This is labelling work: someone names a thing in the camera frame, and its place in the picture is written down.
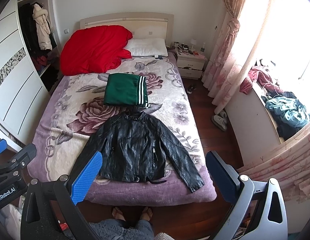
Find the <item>blue gripper pad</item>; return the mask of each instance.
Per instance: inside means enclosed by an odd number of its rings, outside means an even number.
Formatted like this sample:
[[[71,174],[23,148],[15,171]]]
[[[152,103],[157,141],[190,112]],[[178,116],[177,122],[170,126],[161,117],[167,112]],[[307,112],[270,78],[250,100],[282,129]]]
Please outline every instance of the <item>blue gripper pad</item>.
[[[72,184],[71,199],[75,205],[84,200],[89,188],[102,167],[102,163],[102,154],[96,152]]]
[[[1,154],[4,150],[6,150],[6,148],[7,148],[7,142],[6,142],[4,139],[0,140],[0,154]]]

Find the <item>black leather jacket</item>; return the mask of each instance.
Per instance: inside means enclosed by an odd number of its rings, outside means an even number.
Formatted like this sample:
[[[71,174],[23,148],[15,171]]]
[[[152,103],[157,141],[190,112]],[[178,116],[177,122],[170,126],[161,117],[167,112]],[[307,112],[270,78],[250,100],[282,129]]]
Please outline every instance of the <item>black leather jacket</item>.
[[[104,178],[156,184],[165,182],[154,180],[165,177],[168,157],[192,193],[204,185],[180,141],[160,120],[145,112],[122,113],[109,118],[89,138],[73,169],[96,151],[103,156],[99,175]]]

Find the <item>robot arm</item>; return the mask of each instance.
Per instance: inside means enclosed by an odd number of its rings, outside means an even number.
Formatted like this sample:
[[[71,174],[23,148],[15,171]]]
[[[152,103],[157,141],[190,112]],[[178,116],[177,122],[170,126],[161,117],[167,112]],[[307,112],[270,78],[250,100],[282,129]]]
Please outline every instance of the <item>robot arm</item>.
[[[0,143],[3,151],[5,143]],[[68,240],[63,234],[50,200],[56,200],[62,214],[77,240],[98,240],[99,237],[74,204],[71,197],[76,195],[71,185],[81,173],[62,175],[57,181],[40,182],[33,179],[27,185],[21,177],[21,169],[36,155],[36,148],[30,144],[16,154],[5,165],[0,166],[0,195],[5,196],[7,188],[14,187],[10,194],[0,200],[0,208],[27,191],[21,221],[21,240]],[[224,221],[209,240],[231,240],[245,217],[249,204],[257,200],[250,224],[241,240],[286,240],[287,218],[284,200],[276,179],[268,182],[252,181],[248,176],[239,176],[237,172],[214,151],[206,155],[208,171],[223,195],[225,201],[232,204]],[[0,239],[9,239],[1,233]]]

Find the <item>white slipper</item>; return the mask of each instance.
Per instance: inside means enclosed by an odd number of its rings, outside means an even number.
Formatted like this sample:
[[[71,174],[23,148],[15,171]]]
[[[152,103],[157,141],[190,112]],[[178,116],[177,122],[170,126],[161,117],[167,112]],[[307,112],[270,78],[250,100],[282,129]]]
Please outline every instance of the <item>white slipper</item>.
[[[225,124],[227,124],[227,114],[224,110],[220,111],[218,114],[220,117],[222,117],[225,120]]]
[[[213,124],[215,124],[219,129],[221,129],[223,132],[226,131],[226,122],[225,119],[220,117],[219,115],[214,115],[211,118]]]

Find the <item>gray pants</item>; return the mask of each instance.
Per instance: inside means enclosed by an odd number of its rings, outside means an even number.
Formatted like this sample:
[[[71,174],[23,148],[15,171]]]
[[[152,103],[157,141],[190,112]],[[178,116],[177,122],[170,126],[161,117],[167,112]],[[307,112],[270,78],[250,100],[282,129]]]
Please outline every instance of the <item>gray pants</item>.
[[[106,219],[104,220],[104,222],[107,223],[108,225],[120,226],[122,228],[126,228],[126,223],[127,223],[126,221],[121,220],[121,219]],[[147,220],[144,220],[144,219],[138,220],[134,228],[136,230],[143,232],[149,237],[154,237],[152,226]]]
[[[127,228],[126,221],[120,219],[106,219],[99,223],[89,223],[93,231],[101,238],[106,240],[154,240],[154,232],[151,224],[146,220],[139,220],[131,230]],[[69,229],[64,234],[75,240]]]

